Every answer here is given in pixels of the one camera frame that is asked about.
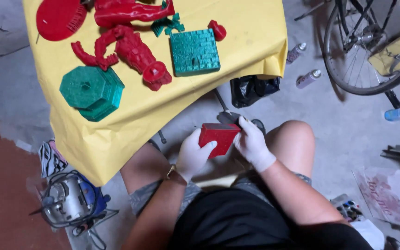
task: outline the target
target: green brick textured block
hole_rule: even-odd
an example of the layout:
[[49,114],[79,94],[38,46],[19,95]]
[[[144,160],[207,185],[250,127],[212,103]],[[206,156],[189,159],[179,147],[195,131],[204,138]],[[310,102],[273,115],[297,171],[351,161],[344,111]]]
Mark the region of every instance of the green brick textured block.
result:
[[170,38],[176,77],[220,70],[219,54],[212,29],[172,33]]
[[124,87],[112,68],[78,66],[63,76],[59,91],[84,118],[99,122],[118,108]]

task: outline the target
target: bicycle tire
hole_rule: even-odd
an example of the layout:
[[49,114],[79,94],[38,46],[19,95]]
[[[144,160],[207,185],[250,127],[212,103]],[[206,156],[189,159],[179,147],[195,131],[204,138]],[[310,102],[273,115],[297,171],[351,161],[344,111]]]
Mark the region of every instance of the bicycle tire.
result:
[[329,76],[334,80],[336,85],[349,93],[360,96],[371,96],[371,95],[381,94],[399,85],[400,72],[391,80],[387,81],[386,84],[380,84],[376,87],[370,87],[370,88],[356,88],[354,86],[344,83],[343,81],[340,81],[338,77],[333,76],[333,74],[335,73],[333,72],[333,68],[331,67],[331,62],[329,61],[329,54],[330,54],[329,43],[330,43],[331,26],[336,21],[338,13],[339,13],[338,6],[335,5],[328,20],[327,27],[325,29],[324,49],[322,51],[324,56],[325,67],[327,68]]

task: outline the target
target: wristwatch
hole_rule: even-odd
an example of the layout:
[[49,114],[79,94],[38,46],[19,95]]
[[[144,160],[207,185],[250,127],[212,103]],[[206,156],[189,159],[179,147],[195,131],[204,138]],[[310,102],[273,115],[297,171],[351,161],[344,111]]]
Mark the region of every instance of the wristwatch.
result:
[[186,180],[183,177],[181,177],[181,175],[177,172],[177,167],[175,166],[175,164],[172,164],[169,173],[166,175],[166,180],[175,181],[176,183],[185,186],[188,185]]

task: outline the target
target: knee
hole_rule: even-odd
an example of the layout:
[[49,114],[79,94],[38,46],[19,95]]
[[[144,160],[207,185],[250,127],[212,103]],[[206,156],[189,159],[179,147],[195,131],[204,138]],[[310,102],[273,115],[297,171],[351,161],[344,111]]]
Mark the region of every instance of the knee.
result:
[[292,134],[295,137],[300,137],[302,140],[314,144],[313,129],[306,122],[290,120],[284,122],[280,128],[281,130],[285,130],[287,134]]

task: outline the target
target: red box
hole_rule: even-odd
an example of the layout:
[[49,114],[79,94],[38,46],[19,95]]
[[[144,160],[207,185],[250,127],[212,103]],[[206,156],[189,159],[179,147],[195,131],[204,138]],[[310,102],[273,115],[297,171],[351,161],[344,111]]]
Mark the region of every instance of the red box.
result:
[[240,132],[235,124],[204,123],[201,127],[199,146],[203,147],[208,142],[217,141],[216,148],[211,152],[208,159],[219,155],[226,155],[232,141]]

